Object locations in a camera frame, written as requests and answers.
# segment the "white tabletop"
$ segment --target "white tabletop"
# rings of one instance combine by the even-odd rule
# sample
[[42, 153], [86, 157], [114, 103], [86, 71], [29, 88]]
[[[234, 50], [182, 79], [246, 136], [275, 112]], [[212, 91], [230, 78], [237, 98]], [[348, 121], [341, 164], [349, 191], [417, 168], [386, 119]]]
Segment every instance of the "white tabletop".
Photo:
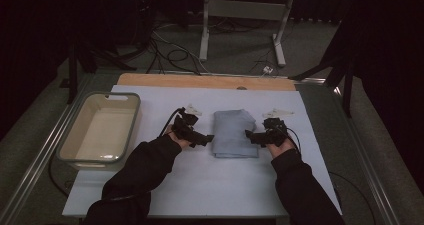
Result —
[[[263, 113], [273, 109], [294, 112], [280, 117], [299, 136], [302, 158], [338, 208], [334, 189], [302, 98], [296, 91], [250, 91], [206, 88], [163, 88], [115, 85], [112, 92], [135, 92], [141, 98], [132, 150], [141, 141], [155, 139], [172, 112], [192, 104], [202, 112], [194, 129], [213, 134], [213, 113], [245, 109], [262, 132]], [[152, 191], [150, 217], [275, 217], [287, 212], [275, 191], [275, 172], [266, 148], [259, 158], [215, 158], [211, 144], [185, 149], [173, 170]], [[114, 172], [79, 171], [63, 210], [65, 216], [83, 217], [100, 199], [104, 183]]]

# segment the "hand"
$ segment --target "hand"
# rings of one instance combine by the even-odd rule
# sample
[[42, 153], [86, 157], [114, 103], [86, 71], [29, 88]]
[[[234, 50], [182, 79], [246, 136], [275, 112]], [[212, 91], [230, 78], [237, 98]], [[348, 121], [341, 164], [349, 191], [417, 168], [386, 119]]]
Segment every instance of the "hand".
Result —
[[170, 136], [170, 137], [171, 137], [171, 139], [172, 139], [174, 142], [178, 143], [178, 145], [180, 145], [180, 147], [181, 147], [182, 149], [184, 149], [184, 148], [186, 148], [186, 147], [190, 146], [191, 142], [189, 142], [189, 141], [187, 141], [187, 140], [184, 140], [184, 139], [179, 139], [179, 138], [177, 137], [177, 135], [175, 135], [175, 133], [172, 131], [172, 129], [171, 129], [171, 128], [172, 128], [172, 125], [169, 125], [169, 126], [166, 128], [165, 134], [168, 134], [168, 136]]
[[284, 140], [284, 142], [279, 147], [275, 146], [275, 144], [266, 144], [266, 147], [271, 152], [271, 156], [273, 159], [280, 156], [285, 151], [295, 148], [292, 141], [288, 138], [286, 138], [286, 140]]

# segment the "gray towel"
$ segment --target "gray towel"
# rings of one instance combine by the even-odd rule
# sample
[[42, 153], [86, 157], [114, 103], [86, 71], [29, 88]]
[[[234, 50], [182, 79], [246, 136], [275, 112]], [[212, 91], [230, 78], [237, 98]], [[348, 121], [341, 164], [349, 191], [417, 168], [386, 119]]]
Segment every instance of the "gray towel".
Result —
[[255, 119], [244, 109], [214, 113], [212, 152], [217, 158], [258, 157], [258, 146], [251, 144], [244, 130], [256, 129]]

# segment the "storage container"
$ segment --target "storage container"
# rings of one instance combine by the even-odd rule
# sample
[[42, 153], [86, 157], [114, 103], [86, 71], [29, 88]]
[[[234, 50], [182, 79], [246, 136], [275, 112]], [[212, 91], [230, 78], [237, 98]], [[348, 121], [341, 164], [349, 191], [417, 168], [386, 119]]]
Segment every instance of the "storage container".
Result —
[[57, 150], [78, 170], [119, 170], [140, 107], [135, 93], [88, 94]]

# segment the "person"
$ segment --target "person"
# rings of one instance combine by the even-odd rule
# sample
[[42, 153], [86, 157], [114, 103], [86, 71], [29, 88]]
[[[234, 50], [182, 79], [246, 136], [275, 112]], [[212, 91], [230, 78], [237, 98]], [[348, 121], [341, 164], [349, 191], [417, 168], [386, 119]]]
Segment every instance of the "person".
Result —
[[[105, 183], [102, 199], [90, 206], [83, 224], [143, 224], [149, 213], [150, 191], [161, 184], [172, 171], [176, 156], [189, 145], [189, 141], [178, 139], [170, 127], [165, 135], [140, 143], [124, 167]], [[294, 224], [344, 224], [289, 139], [280, 146], [268, 144], [267, 148], [277, 173], [277, 194]]]

